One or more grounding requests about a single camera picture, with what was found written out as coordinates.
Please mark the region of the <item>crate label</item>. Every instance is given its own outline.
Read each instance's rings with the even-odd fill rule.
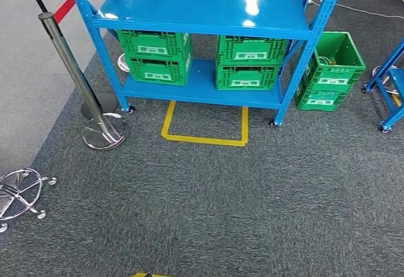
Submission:
[[[267,59],[267,52],[237,52],[234,59]]]
[[[168,55],[167,48],[164,48],[164,47],[147,47],[145,45],[138,45],[137,51],[140,53]]]
[[[153,80],[169,80],[171,81],[170,74],[157,74],[157,73],[144,73],[144,78],[153,79]]]
[[[190,53],[188,53],[188,58],[187,59],[187,63],[185,64],[185,72],[188,72],[189,65],[190,64]]]
[[[333,100],[322,100],[322,99],[309,99],[308,105],[333,105]]]
[[[230,86],[260,86],[259,80],[232,80]]]
[[[341,78],[319,78],[318,83],[323,83],[325,85],[347,85],[347,79],[341,79]]]
[[[187,41],[188,40],[188,36],[189,34],[188,33],[185,33],[184,36],[183,37],[184,39],[184,44],[185,45],[187,43]]]

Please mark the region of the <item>stanchion base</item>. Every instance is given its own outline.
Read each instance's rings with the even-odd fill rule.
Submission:
[[[110,93],[98,93],[95,95],[101,105],[102,113],[113,113],[118,107],[118,100],[115,95]],[[92,119],[92,114],[88,103],[85,102],[82,106],[82,114],[86,119]]]
[[[107,133],[103,133],[100,127],[91,119],[88,121],[83,133],[85,144],[99,151],[111,150],[122,143],[128,134],[128,126],[119,114],[103,114],[108,127]]]

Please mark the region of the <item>blue metal shelf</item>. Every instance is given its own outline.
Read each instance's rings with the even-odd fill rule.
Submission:
[[[307,39],[301,0],[106,0],[99,28]]]
[[[238,105],[276,109],[276,126],[282,124],[337,2],[322,0],[308,25],[304,14],[308,0],[106,0],[99,10],[88,0],[75,1],[123,111],[129,109],[128,97]],[[202,4],[196,8],[196,1]],[[298,49],[300,54],[284,91],[279,84],[281,75],[273,91],[216,91],[214,64],[202,60],[193,62],[185,87],[137,83],[131,78],[122,86],[99,28],[288,39],[282,70]]]
[[[125,82],[122,93],[127,97],[177,100],[221,105],[279,109],[282,101],[279,78],[272,91],[217,91],[215,88],[215,62],[194,59],[187,86],[156,85],[134,81]]]
[[[392,66],[399,58],[404,54],[404,39],[402,40],[393,53],[391,53],[383,65],[378,69],[371,80],[369,80],[362,91],[372,91],[375,85],[379,88],[381,96],[390,111],[390,114],[381,122],[381,130],[384,133],[391,131],[392,126],[404,117],[404,69],[394,69]],[[387,90],[383,85],[383,79],[386,74],[390,73],[390,79],[394,83],[401,98],[401,105],[394,105]]]
[[[390,68],[390,73],[401,99],[404,99],[404,69]]]

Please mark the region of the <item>yellow tape square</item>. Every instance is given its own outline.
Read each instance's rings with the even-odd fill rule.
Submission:
[[[175,101],[171,100],[167,110],[165,122],[162,129],[162,136],[167,140],[171,141],[183,141],[186,143],[205,143],[205,144],[219,144],[221,146],[245,146],[248,142],[248,108],[242,107],[241,118],[241,140],[232,139],[217,139],[217,138],[205,138],[205,137],[194,137],[194,136],[183,136],[183,135],[172,135],[168,134],[171,120],[174,114]]]

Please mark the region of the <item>shelf board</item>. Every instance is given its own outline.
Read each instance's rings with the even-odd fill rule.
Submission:
[[[301,0],[106,0],[98,28],[307,40]]]
[[[401,99],[404,99],[404,69],[393,69],[390,68],[390,73],[391,78],[397,88]]]
[[[126,97],[264,109],[279,109],[282,100],[279,77],[272,91],[217,91],[215,88],[215,62],[203,59],[193,60],[187,86],[143,83],[128,76],[122,92]]]

